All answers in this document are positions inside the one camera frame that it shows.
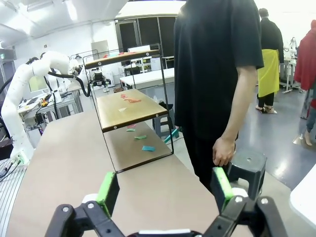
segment shelf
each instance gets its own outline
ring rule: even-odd
[[[126,95],[128,99],[142,101],[130,103],[121,98],[122,94]],[[168,113],[167,109],[136,89],[97,98],[97,109],[103,132],[112,131]]]
[[[125,53],[122,55],[114,56],[114,57],[108,57],[108,58],[101,58],[94,60],[93,62],[87,63],[85,65],[85,69],[92,69],[101,67],[104,65],[112,64],[112,63],[119,63],[121,61],[125,60],[131,60],[135,58],[143,58],[148,56],[154,56],[158,55],[159,50],[149,50],[149,51],[141,51],[141,52],[135,52],[135,53]]]
[[[134,167],[153,162],[171,154],[169,147],[156,135],[145,122],[134,127],[134,132],[127,132],[126,127],[104,133],[114,169],[121,173]],[[135,136],[146,135],[146,139],[137,140]],[[145,152],[143,146],[155,147],[154,152]]]

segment bottom shelf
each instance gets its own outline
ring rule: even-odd
[[[170,155],[171,150],[145,122],[137,123],[135,131],[127,132],[122,127],[104,133],[114,168],[118,172]],[[137,140],[135,136],[146,135],[146,139]],[[155,151],[143,151],[143,146],[151,146]]]

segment yellow skirt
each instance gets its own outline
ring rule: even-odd
[[[279,90],[278,51],[263,49],[264,67],[258,70],[258,96],[263,97]]]

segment forearm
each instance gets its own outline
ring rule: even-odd
[[[231,115],[222,135],[223,139],[234,141],[243,124],[249,105],[253,100],[257,83],[255,67],[238,68],[238,82],[234,94]]]

